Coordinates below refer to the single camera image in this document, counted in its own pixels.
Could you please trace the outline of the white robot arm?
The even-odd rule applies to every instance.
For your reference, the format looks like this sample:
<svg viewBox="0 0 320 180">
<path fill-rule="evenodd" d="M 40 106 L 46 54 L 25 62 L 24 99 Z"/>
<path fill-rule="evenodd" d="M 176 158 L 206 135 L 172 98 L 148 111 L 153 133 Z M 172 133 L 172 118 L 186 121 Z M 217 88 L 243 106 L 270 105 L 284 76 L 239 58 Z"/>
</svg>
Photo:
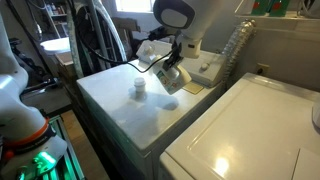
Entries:
<svg viewBox="0 0 320 180">
<path fill-rule="evenodd" d="M 175 29 L 173 49 L 162 69 L 167 71 L 182 58 L 199 56 L 202 38 L 211 26 L 222 0 L 156 0 L 153 13 L 165 27 Z M 37 178 L 55 168 L 66 153 L 67 143 L 34 107 L 23 104 L 27 72 L 11 51 L 7 33 L 0 29 L 0 134 L 4 138 L 1 177 Z"/>
</svg>

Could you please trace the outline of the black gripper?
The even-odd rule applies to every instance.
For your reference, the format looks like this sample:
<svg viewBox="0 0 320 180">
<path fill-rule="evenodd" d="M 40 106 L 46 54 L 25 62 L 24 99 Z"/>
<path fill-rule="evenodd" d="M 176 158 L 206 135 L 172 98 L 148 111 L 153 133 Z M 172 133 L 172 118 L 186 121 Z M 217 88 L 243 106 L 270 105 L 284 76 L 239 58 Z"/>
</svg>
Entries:
<svg viewBox="0 0 320 180">
<path fill-rule="evenodd" d="M 168 71 L 171 67 L 177 67 L 182 62 L 182 57 L 180 56 L 181 46 L 174 42 L 171 46 L 172 54 L 168 60 L 165 60 L 162 68 Z"/>
</svg>

